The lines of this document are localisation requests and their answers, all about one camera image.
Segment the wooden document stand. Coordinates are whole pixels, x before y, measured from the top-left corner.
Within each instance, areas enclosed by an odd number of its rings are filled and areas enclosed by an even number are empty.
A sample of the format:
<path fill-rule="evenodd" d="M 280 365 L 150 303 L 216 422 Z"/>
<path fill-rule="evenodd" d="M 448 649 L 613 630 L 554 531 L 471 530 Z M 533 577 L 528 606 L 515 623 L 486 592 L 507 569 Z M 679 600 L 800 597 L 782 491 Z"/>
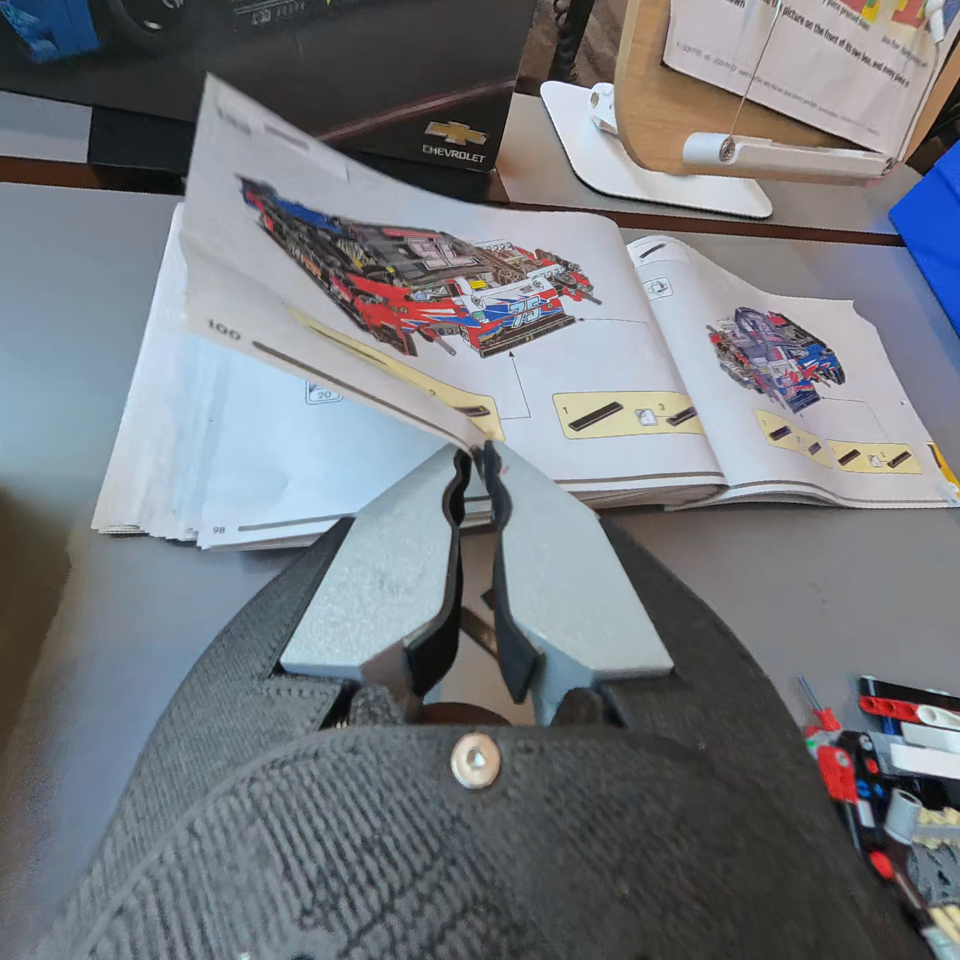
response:
<path fill-rule="evenodd" d="M 612 83 L 549 80 L 540 97 L 577 178 L 680 210 L 771 217 L 762 182 L 862 186 L 922 143 L 958 83 L 958 36 L 898 159 L 796 121 L 664 63 L 671 2 L 629 2 Z"/>

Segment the toy brick race car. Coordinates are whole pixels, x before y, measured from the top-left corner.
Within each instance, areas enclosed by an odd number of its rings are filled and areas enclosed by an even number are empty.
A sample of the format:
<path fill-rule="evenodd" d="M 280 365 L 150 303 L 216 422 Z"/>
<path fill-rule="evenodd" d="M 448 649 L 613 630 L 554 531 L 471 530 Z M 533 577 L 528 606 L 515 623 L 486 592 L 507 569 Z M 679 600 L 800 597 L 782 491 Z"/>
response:
<path fill-rule="evenodd" d="M 842 726 L 804 676 L 805 742 L 858 857 L 934 958 L 959 957 L 958 697 L 862 676 Z"/>

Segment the toy car instruction booklet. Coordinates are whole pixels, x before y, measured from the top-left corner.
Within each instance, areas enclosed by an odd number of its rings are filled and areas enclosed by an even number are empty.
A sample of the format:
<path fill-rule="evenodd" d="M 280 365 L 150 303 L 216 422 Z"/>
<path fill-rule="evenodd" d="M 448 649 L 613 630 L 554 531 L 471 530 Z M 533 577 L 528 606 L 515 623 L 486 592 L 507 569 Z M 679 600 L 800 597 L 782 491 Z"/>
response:
<path fill-rule="evenodd" d="M 92 528 L 307 543 L 444 445 L 594 508 L 956 509 L 852 302 L 409 186 L 209 76 Z"/>

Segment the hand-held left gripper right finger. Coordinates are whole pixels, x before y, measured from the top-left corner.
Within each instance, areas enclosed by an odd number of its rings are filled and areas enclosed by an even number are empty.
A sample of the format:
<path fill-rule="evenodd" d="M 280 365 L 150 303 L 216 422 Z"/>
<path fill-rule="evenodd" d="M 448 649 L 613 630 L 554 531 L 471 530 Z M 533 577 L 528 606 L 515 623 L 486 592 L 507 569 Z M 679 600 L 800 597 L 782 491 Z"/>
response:
<path fill-rule="evenodd" d="M 494 629 L 512 700 L 550 725 L 572 690 L 659 678 L 674 660 L 597 513 L 504 441 L 484 447 Z"/>

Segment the blue storage bin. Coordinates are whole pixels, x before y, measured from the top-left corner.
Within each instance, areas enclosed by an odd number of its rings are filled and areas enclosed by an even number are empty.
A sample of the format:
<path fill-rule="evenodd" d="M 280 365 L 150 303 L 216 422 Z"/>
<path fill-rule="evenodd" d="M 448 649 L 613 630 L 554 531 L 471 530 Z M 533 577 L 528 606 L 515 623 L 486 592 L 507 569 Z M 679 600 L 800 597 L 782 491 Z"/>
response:
<path fill-rule="evenodd" d="M 959 143 L 890 210 L 889 220 L 959 332 Z"/>

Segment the grey desk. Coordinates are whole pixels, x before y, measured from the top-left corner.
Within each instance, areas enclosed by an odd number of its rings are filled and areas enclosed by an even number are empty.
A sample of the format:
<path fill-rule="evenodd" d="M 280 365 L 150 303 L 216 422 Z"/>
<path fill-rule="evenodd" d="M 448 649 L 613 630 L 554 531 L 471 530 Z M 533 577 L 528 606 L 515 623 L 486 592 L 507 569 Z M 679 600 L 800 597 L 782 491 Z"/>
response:
<path fill-rule="evenodd" d="M 930 958 L 855 854 L 774 681 L 727 624 L 805 654 L 869 641 L 958 557 L 958 508 L 726 502 L 594 508 L 667 676 L 575 689 L 536 722 L 501 674 L 484 448 L 461 524 L 459 652 L 416 712 L 280 672 L 318 539 L 185 675 L 78 878 L 4 958 Z"/>

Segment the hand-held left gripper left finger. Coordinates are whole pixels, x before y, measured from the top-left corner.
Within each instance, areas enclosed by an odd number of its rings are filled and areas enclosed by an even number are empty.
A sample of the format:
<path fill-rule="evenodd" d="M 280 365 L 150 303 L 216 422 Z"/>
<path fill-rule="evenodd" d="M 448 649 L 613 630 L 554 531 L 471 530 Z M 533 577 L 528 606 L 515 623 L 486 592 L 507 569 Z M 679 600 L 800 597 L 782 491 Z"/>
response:
<path fill-rule="evenodd" d="M 405 718 L 450 673 L 471 470 L 446 445 L 316 541 L 318 568 L 284 609 L 279 672 L 336 687 L 323 722 L 348 722 L 354 697 L 372 689 Z"/>

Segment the printed instruction sheet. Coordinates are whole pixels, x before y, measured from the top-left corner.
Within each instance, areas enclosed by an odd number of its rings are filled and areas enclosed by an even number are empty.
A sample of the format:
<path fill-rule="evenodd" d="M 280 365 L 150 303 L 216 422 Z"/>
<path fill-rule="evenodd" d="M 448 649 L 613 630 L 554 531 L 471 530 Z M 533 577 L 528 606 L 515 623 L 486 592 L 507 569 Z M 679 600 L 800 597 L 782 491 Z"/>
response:
<path fill-rule="evenodd" d="M 958 37 L 958 2 L 672 1 L 670 69 L 901 159 Z"/>

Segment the black toy car box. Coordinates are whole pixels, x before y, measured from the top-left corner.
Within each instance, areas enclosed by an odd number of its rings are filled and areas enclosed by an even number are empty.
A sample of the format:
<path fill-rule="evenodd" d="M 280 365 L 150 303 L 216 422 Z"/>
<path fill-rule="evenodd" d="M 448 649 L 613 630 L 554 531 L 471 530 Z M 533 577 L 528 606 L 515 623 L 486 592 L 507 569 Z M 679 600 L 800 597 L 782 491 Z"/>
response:
<path fill-rule="evenodd" d="M 504 198 L 536 2 L 2 2 L 2 180 L 175 193 L 205 81 L 403 182 Z"/>

